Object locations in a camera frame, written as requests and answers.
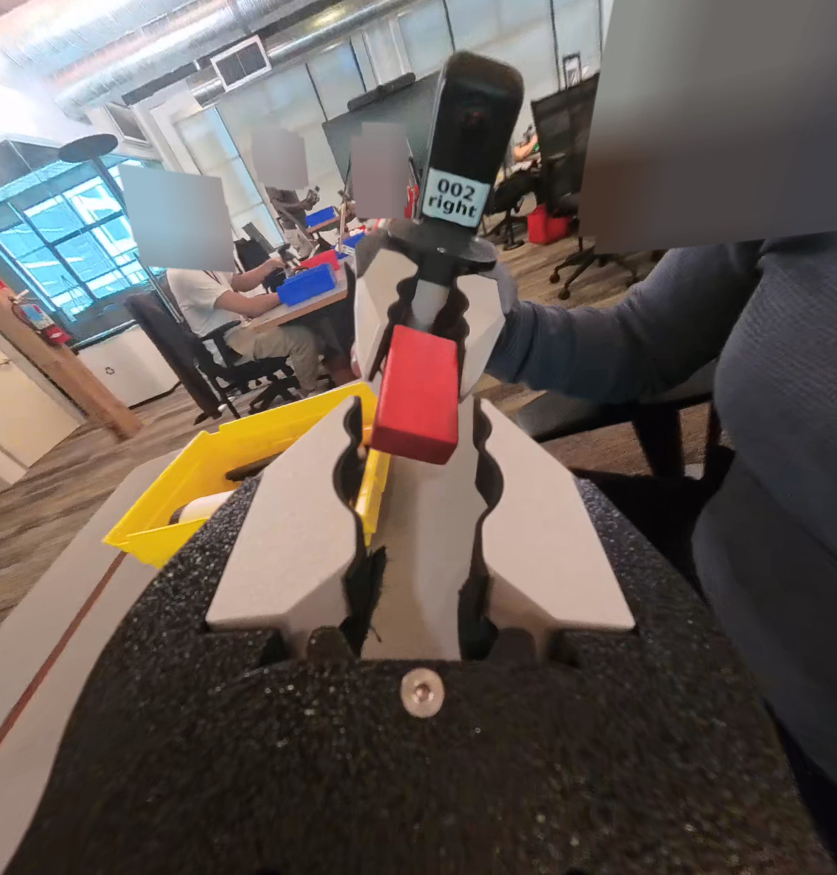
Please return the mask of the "yellow bin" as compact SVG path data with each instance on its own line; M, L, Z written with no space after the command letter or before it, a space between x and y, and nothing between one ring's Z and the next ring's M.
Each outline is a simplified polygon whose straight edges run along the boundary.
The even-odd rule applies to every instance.
M224 423L217 432L200 432L167 465L103 542L160 570L207 520L170 523L174 511L195 499L234 490L227 473L286 451L323 417L350 396L361 401L363 442L369 443L377 405L376 393L364 381L319 396Z

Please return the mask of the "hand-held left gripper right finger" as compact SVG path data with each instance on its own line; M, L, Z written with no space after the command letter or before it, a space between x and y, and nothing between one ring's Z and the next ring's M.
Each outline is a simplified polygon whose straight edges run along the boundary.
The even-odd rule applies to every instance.
M506 631L546 657L563 632L636 629L570 471L486 400L474 402L472 441L484 508L458 594L461 658L488 658Z

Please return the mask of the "large window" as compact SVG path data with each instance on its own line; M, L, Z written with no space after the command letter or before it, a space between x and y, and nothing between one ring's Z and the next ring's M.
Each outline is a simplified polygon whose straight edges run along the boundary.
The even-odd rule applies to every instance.
M105 159L110 181L93 165L55 163L0 186L0 257L74 341L89 341L132 321L124 301L148 293L161 301L164 268L139 256L128 217L111 190L126 166Z

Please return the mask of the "wooden post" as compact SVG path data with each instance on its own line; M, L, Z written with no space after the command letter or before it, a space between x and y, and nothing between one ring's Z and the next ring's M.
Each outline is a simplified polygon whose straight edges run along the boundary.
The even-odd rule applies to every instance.
M70 349L47 343L16 316L10 294L10 288L0 280L0 334L97 425L120 441L136 436L143 427L138 416L119 401Z

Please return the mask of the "person's right forearm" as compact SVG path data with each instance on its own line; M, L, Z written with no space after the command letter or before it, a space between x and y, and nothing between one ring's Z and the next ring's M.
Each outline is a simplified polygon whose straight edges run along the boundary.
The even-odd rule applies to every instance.
M719 360L759 281L763 240L670 249L607 308L500 294L505 323L490 376L592 402L638 401Z

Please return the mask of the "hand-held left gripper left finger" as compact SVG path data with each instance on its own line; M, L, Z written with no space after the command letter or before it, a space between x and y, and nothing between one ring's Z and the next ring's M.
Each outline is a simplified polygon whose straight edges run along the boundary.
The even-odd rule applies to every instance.
M361 655L387 564L355 508L362 426L361 399L347 396L260 474L205 615L210 631L271 631L304 656L331 628Z

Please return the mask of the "black wall screen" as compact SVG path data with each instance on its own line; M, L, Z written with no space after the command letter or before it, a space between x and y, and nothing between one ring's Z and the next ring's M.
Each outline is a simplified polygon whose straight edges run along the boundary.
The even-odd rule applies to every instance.
M402 124L411 152L412 181L423 181L438 76L439 72L433 72L416 79L412 73L404 74L354 98L346 113L322 124L344 183L350 184L351 139L360 134L363 123Z

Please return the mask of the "wooden table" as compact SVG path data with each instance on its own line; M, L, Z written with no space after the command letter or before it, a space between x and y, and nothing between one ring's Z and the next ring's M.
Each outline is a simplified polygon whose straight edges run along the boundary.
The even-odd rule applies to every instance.
M294 307L289 307L279 301L279 305L275 309L261 315L260 317L249 320L246 325L252 329L259 329L267 324L273 326L288 324L323 311L325 308L332 305L344 302L347 299L347 279L343 267L340 267L339 270L337 270L336 278L337 285L335 290Z

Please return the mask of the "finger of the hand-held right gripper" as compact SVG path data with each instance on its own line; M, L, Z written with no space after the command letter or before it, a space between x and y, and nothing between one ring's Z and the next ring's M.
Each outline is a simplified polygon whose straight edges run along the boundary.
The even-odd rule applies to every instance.
M453 302L453 385L457 400L464 402L486 370L488 360L505 323L499 283L481 274L456 277L449 296Z
M374 380L373 372L390 309L400 301L400 283L416 277L418 266L392 249L380 249L365 272L356 279L354 296L354 357L361 378Z

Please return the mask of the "red block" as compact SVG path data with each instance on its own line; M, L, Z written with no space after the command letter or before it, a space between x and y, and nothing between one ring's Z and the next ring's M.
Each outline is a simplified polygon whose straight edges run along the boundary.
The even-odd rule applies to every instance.
M397 325L382 370L371 447L446 465L458 443L458 404L456 343Z

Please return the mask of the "red fire extinguisher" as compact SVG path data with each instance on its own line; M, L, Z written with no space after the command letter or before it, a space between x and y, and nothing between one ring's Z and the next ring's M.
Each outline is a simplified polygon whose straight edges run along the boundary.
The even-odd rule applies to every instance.
M9 296L10 309L21 323L29 327L41 339L52 347L68 346L73 337L61 327L38 303L31 297L29 291L12 293Z

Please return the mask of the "black office chair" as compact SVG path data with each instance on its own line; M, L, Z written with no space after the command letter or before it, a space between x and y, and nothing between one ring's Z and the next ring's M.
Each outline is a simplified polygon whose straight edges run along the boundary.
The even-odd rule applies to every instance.
M639 279L637 271L621 254L599 254L585 246L579 219L591 121L599 87L599 72L531 104L535 133L541 152L541 182L537 202L551 218L568 221L568 235L577 238L577 249L557 264L549 282L560 285L557 297L570 298L570 287L588 268L614 263L624 269L626 286Z
M299 384L286 358L242 362L227 344L226 334L237 322L199 336L150 295L130 295L125 306L199 406L196 423L218 419L226 411L240 418L231 398L254 388L260 391L249 403L250 414L269 410L276 401L298 400Z

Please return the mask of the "white cabinet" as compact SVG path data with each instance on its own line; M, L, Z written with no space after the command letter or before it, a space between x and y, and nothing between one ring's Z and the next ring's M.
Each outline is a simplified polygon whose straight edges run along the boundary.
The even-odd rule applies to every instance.
M85 345L76 355L129 409L166 396L180 384L180 378L137 324Z

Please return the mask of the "white air vent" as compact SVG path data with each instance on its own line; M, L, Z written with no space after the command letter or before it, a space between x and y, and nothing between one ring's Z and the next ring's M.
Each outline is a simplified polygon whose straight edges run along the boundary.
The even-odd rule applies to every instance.
M261 38L246 38L210 58L224 91L229 92L271 72L271 60Z

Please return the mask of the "white tape roll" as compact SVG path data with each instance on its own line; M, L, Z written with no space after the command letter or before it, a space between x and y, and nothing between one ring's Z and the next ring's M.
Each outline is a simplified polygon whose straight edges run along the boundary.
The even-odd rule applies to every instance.
M174 509L168 524L172 526L182 522L192 522L195 520L202 522L207 520L231 497L234 491L234 489L231 489L197 497L185 505Z

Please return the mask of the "silver air duct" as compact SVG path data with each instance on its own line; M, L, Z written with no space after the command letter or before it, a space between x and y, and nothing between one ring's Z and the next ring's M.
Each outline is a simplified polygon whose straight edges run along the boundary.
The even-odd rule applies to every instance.
M260 34L309 34L413 2L24 2L0 16L0 85L51 103L69 121Z

